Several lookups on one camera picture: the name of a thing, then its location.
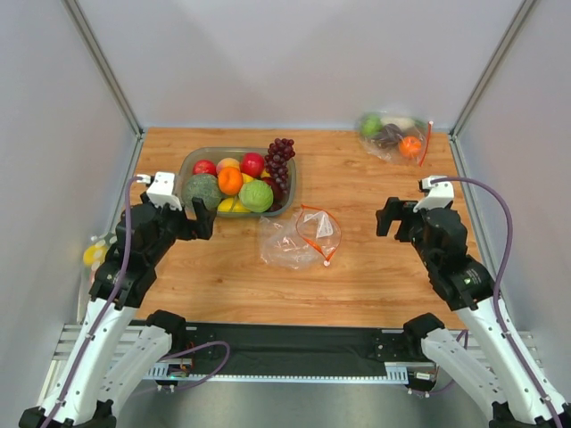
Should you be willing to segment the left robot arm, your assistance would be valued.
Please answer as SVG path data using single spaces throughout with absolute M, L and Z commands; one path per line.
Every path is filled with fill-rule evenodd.
M 184 358 L 197 349 L 186 320 L 157 310 L 145 321 L 134 344 L 118 360 L 122 335 L 157 278 L 155 268 L 177 240 L 208 240 L 216 213 L 192 200 L 195 217 L 169 202 L 144 194 L 128 205 L 112 245 L 95 273 L 79 337 L 52 391 L 25 410 L 21 427 L 113 427 L 144 375 L 162 358 Z

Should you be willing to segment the fake purple grapes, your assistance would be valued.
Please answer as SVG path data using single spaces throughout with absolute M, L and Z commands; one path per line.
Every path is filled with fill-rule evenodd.
M 276 138 L 264 157 L 265 170 L 281 191 L 289 191 L 290 169 L 288 162 L 295 156 L 294 140 Z

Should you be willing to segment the fake orange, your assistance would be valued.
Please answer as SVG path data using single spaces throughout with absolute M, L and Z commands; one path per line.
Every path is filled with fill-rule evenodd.
M 228 196 L 237 195 L 244 184 L 241 171 L 235 167 L 225 167 L 218 174 L 218 186 Z

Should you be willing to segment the fake green cabbage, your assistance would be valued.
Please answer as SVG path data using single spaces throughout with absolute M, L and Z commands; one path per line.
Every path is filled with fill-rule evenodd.
M 243 184 L 239 194 L 241 203 L 251 212 L 265 212 L 273 203 L 272 188 L 261 180 Z

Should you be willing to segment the clear zip bag orange seal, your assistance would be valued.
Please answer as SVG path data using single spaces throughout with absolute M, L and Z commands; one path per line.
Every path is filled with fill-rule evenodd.
M 317 207 L 302 205 L 289 218 L 261 217 L 259 221 L 260 257 L 274 267 L 329 267 L 341 241 L 336 218 Z

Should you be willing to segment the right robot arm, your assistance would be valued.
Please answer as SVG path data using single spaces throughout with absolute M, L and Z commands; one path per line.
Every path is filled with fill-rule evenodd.
M 568 427 L 570 405 L 537 366 L 521 336 L 495 300 L 492 277 L 468 254 L 468 231 L 450 205 L 418 209 L 414 201 L 387 199 L 378 210 L 377 235 L 400 226 L 396 240 L 411 243 L 436 294 L 456 313 L 480 346 L 482 364 L 456 342 L 433 314 L 404 326 L 413 349 L 435 362 L 478 405 L 491 427 Z

